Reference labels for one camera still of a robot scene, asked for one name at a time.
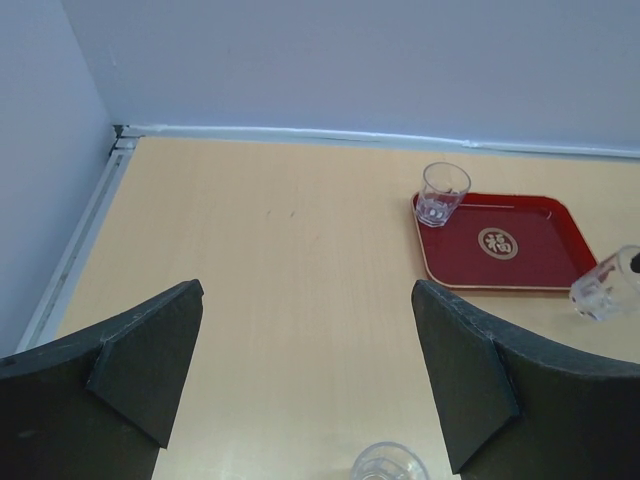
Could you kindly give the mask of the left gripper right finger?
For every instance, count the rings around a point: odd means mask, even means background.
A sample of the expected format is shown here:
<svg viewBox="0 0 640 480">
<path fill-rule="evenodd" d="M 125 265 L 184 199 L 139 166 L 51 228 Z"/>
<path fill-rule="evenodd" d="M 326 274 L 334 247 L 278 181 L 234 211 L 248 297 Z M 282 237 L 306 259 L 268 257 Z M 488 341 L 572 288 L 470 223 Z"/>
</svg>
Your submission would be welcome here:
<svg viewBox="0 0 640 480">
<path fill-rule="evenodd" d="M 411 304 L 449 464 L 463 479 L 635 479 L 639 367 L 417 281 Z"/>
</svg>

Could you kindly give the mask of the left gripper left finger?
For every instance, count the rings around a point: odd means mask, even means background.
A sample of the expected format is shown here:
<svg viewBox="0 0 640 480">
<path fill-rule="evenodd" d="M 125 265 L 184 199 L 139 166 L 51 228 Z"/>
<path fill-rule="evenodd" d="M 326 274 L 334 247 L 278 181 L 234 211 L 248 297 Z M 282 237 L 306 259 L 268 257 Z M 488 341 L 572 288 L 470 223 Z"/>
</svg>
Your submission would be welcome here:
<svg viewBox="0 0 640 480">
<path fill-rule="evenodd" d="M 198 280 L 1 360 L 4 479 L 149 479 L 203 316 Z"/>
</svg>

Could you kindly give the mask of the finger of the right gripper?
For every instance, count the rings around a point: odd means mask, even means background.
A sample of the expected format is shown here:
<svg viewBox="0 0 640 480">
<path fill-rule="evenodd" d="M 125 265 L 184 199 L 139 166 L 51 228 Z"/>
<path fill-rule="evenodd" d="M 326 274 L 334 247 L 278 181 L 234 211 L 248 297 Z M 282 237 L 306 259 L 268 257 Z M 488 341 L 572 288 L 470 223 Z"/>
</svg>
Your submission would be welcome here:
<svg viewBox="0 0 640 480">
<path fill-rule="evenodd" d="M 630 270 L 636 274 L 640 273 L 640 253 L 637 253 L 630 261 Z"/>
</svg>

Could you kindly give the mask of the clear glass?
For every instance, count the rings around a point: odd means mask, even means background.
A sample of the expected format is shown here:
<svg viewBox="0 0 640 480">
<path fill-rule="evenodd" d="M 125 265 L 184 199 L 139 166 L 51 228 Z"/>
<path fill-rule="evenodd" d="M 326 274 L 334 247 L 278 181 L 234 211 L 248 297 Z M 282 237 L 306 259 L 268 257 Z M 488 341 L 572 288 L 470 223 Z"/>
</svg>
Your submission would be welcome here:
<svg viewBox="0 0 640 480">
<path fill-rule="evenodd" d="M 461 167 L 436 162 L 426 166 L 418 192 L 418 221 L 432 228 L 444 226 L 471 188 L 471 178 Z"/>
<path fill-rule="evenodd" d="M 639 309 L 639 274 L 630 270 L 638 245 L 625 245 L 577 279 L 569 299 L 583 316 L 604 321 Z"/>
<path fill-rule="evenodd" d="M 422 460 L 397 442 L 378 442 L 365 448 L 356 458 L 351 480 L 429 480 Z"/>
</svg>

